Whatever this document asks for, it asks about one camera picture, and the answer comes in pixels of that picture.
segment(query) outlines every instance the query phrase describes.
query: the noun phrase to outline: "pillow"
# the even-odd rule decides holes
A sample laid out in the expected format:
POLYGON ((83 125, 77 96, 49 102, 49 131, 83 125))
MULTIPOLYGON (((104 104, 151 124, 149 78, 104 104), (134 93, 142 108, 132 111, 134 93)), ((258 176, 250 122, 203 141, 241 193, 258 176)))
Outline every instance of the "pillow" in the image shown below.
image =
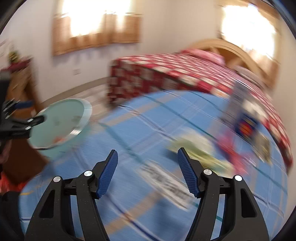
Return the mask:
POLYGON ((236 71, 240 76, 244 77, 246 80, 258 86, 261 90, 265 89, 265 84, 262 79, 255 75, 252 71, 238 65, 234 66, 233 70, 236 71))
POLYGON ((200 50, 200 49, 186 49, 186 50, 183 50, 182 52, 195 57, 212 61, 213 63, 218 64, 220 66, 225 66, 224 57, 216 53, 211 53, 211 52, 200 50))

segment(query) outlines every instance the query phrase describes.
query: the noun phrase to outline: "wooden furniture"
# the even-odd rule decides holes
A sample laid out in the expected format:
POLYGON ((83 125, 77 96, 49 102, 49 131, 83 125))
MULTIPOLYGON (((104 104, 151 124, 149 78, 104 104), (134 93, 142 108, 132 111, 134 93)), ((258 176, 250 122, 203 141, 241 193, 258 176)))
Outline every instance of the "wooden furniture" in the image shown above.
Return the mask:
MULTIPOLYGON (((43 109, 35 90, 31 71, 31 60, 13 64, 7 68, 12 72, 12 80, 8 88, 7 99, 32 100, 33 107, 14 112, 14 117, 27 119, 43 109)), ((27 140, 12 141, 8 161, 3 164, 3 171, 13 184, 28 181, 42 171, 48 161, 36 150, 30 147, 27 140)))
POLYGON ((271 89, 274 87, 274 81, 268 77, 248 53, 235 44, 223 39, 204 39, 192 43, 188 48, 196 48, 220 54, 225 58, 228 68, 233 69, 235 65, 242 66, 260 77, 267 87, 271 89))

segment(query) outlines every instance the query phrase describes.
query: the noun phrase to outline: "wooden dresser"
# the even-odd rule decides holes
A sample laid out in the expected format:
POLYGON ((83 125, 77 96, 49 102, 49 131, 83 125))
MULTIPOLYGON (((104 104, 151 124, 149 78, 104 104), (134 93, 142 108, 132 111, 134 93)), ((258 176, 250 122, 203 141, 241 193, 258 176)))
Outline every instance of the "wooden dresser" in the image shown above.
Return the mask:
MULTIPOLYGON (((12 73, 7 99, 33 101, 31 108, 17 110, 13 116, 21 119, 34 116, 43 109, 43 105, 36 93, 31 59, 13 64, 7 69, 12 73)), ((30 147, 27 140, 13 140, 9 159, 3 164, 3 171, 13 184, 19 184, 41 172, 47 162, 45 157, 30 147)))

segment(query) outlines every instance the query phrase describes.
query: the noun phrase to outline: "window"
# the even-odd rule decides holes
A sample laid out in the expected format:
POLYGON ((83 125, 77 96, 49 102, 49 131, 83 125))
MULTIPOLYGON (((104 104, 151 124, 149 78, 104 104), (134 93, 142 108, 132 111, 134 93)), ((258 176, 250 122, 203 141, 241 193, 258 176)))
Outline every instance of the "window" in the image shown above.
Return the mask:
POLYGON ((117 29, 123 28, 126 13, 131 10, 131 0, 64 0, 62 14, 71 18, 73 37, 99 32, 103 15, 117 15, 117 29))
POLYGON ((139 0, 57 0, 53 55, 113 43, 139 43, 141 12, 139 0))
POLYGON ((228 5, 223 11, 221 32, 225 40, 246 52, 254 50, 269 59, 274 57, 276 30, 255 6, 228 5))

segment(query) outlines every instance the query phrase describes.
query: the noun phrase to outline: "wooden headboard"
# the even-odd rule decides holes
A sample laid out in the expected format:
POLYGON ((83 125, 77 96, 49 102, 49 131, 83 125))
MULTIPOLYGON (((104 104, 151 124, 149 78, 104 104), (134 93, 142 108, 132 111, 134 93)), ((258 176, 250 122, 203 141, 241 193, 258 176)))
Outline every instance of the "wooden headboard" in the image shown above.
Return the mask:
POLYGON ((269 88, 272 88, 269 79, 265 78, 266 74, 257 63, 240 47, 226 40, 204 39, 192 43, 188 48, 196 48, 220 54, 225 58, 225 63, 228 68, 233 69, 235 65, 247 68, 259 76, 269 88))

